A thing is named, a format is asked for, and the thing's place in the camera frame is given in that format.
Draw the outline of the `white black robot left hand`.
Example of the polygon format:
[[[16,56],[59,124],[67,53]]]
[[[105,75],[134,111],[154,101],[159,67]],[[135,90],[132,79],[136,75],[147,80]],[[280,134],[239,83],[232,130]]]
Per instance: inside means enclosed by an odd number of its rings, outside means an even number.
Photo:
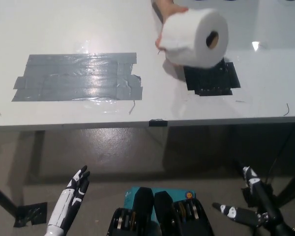
[[[48,222],[45,236],[67,235],[89,186],[90,172],[83,166],[62,191]]]

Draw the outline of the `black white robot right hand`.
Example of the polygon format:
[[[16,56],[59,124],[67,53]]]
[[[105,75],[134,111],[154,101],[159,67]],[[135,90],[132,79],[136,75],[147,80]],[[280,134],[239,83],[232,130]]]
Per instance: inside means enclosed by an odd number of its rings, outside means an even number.
[[[295,229],[285,223],[270,186],[263,183],[250,166],[239,162],[236,169],[246,184],[242,189],[244,199],[249,207],[255,207],[257,211],[219,203],[212,206],[230,220],[252,229],[264,227],[272,236],[295,236]]]

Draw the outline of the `person's bare hand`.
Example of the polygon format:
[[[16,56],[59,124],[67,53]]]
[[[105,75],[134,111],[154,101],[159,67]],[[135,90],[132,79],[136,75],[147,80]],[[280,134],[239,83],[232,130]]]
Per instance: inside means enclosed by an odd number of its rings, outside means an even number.
[[[175,4],[173,0],[152,0],[151,4],[162,23],[159,36],[155,41],[155,46],[159,51],[165,51],[166,49],[160,46],[160,41],[162,38],[163,26],[166,20],[174,14],[187,12],[189,8]]]

